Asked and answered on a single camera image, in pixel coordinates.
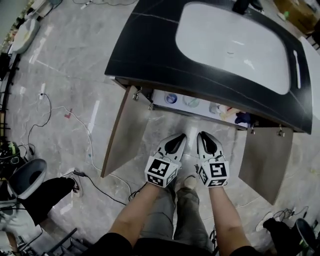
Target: gray pants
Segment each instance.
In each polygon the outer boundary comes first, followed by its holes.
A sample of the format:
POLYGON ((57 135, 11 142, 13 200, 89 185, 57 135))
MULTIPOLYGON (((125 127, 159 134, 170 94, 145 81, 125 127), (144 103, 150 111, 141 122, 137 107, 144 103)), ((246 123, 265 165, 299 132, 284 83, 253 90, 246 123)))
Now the gray pants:
POLYGON ((213 244, 199 214, 199 197, 187 187, 177 193, 177 224, 174 233, 175 211, 174 182, 162 189, 148 215, 141 238, 156 238, 196 246, 212 253, 213 244))

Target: cardboard box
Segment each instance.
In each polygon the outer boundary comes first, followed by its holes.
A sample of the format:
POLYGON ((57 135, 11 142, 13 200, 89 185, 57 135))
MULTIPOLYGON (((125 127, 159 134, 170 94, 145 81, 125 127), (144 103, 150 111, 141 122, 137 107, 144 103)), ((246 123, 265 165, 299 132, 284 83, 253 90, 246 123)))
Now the cardboard box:
POLYGON ((280 13, 288 12, 287 20, 295 25, 302 33, 314 30, 317 18, 303 0, 274 0, 280 13))

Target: qr code cube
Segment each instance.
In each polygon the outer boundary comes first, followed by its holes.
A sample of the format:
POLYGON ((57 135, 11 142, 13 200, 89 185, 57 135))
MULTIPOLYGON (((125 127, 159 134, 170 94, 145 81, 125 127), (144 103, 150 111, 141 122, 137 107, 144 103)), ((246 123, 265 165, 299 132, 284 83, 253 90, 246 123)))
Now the qr code cube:
POLYGON ((175 163, 150 156, 144 169, 145 180, 165 188, 177 176, 178 168, 175 163))
POLYGON ((203 162, 199 165, 197 173, 202 183, 208 187, 221 187, 227 184, 229 179, 229 162, 213 161, 203 162))

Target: leg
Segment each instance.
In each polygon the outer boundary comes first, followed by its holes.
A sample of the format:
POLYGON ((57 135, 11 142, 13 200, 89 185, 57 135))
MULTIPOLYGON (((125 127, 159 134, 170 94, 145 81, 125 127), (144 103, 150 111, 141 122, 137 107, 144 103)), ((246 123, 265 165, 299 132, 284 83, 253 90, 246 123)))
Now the leg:
POLYGON ((178 221, 174 233, 177 242, 196 246, 212 253, 213 244, 199 214, 199 197, 195 190, 183 187, 177 192, 178 221))
POLYGON ((19 199, 35 225, 47 218, 48 212, 75 186, 72 178, 53 178, 42 183, 27 199, 19 199))
POLYGON ((173 180, 166 188, 162 189, 155 200, 140 233, 141 238, 172 240, 174 233, 173 217, 176 208, 175 183, 176 180, 173 180))

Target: black marble countertop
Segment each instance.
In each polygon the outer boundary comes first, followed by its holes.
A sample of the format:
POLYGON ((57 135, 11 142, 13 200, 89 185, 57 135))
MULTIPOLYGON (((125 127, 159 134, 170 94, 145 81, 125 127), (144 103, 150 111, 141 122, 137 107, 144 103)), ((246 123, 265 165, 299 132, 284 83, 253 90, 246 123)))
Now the black marble countertop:
MULTIPOLYGON (((192 0, 139 0, 126 22, 105 70, 108 76, 147 82, 147 86, 222 103, 311 134, 312 90, 302 44, 273 20, 248 9, 246 18, 275 32, 287 54, 290 90, 278 94, 262 85, 187 58, 178 49, 176 32, 192 0), (297 86, 297 52, 301 89, 297 86)), ((197 0, 232 10, 231 0, 197 0)))

